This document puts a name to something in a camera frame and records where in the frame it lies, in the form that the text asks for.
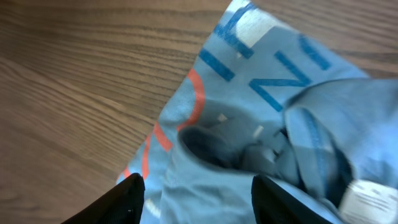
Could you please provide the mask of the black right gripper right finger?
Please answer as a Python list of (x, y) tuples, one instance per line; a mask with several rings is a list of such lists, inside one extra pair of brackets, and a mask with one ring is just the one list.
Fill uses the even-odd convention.
[(330, 223), (264, 175), (254, 176), (251, 195), (257, 224)]

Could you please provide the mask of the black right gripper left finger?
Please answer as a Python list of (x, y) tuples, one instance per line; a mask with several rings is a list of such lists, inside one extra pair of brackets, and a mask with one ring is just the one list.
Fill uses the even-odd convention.
[(144, 191), (142, 176), (131, 174), (62, 224), (139, 224)]

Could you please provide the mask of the light blue t-shirt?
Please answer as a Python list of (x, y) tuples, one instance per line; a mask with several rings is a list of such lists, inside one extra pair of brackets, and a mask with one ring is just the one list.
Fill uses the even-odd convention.
[(396, 223), (397, 81), (233, 1), (132, 173), (142, 223), (256, 223), (256, 175), (330, 223)]

